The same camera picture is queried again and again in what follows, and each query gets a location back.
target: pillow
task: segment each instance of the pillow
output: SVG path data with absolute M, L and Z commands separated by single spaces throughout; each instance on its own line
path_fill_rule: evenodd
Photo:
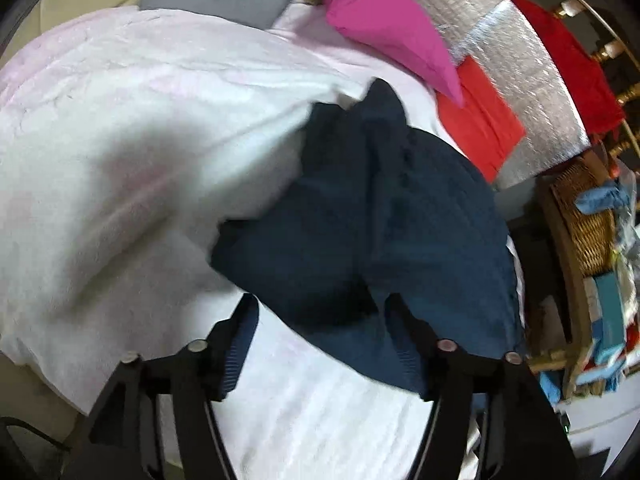
M 592 142 L 618 126 L 625 112 L 597 61 L 584 51 L 564 23 L 529 0 L 511 0 L 529 21 L 553 59 Z
M 458 77 L 464 107 L 438 94 L 438 116 L 482 176 L 492 182 L 526 131 L 471 56 L 458 67 Z
M 324 0 L 328 23 L 379 50 L 462 106 L 462 90 L 447 48 L 414 0 Z

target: white bed sheet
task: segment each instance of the white bed sheet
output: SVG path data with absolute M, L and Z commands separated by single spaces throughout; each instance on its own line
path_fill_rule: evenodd
M 359 99 L 381 76 L 413 126 L 452 144 L 432 91 L 322 12 L 293 5 L 269 33 L 103 10 L 0 71 L 2 352 L 88 412 L 126 351 L 154 358 L 205 336 L 241 295 L 206 264 L 217 222 L 256 214 L 296 175 L 311 102 Z M 408 472 L 431 403 L 261 306 L 238 387 L 214 408 L 241 479 L 388 480 Z M 162 417 L 178 462 L 166 404 Z M 472 478 L 475 457 L 465 467 Z

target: red cloth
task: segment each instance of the red cloth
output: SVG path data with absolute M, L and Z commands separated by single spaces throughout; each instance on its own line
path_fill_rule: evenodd
M 618 126 L 625 112 L 597 61 L 584 51 L 564 23 L 529 0 L 511 0 L 545 45 L 574 100 L 584 129 L 596 141 Z
M 467 57 L 458 67 L 458 77 L 464 107 L 437 92 L 438 115 L 460 149 L 492 182 L 526 132 L 476 60 Z

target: magenta cloth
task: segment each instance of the magenta cloth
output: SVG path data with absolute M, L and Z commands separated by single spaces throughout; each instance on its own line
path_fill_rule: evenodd
M 464 99 L 449 52 L 414 0 L 324 0 L 329 24 L 420 76 L 455 104 Z

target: black cable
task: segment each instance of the black cable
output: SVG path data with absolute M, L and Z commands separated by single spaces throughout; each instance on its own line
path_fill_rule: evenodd
M 59 449 L 60 451 L 64 451 L 65 453 L 69 453 L 71 451 L 71 448 L 69 446 L 65 446 L 61 442 L 54 440 L 49 435 L 42 433 L 40 430 L 34 428 L 31 424 L 27 424 L 19 418 L 13 418 L 12 416 L 2 416 L 0 417 L 0 423 L 4 424 L 6 427 L 15 426 L 16 428 L 23 428 L 24 430 L 27 430 L 30 433 L 39 436 L 41 439 L 46 440 L 52 446 Z

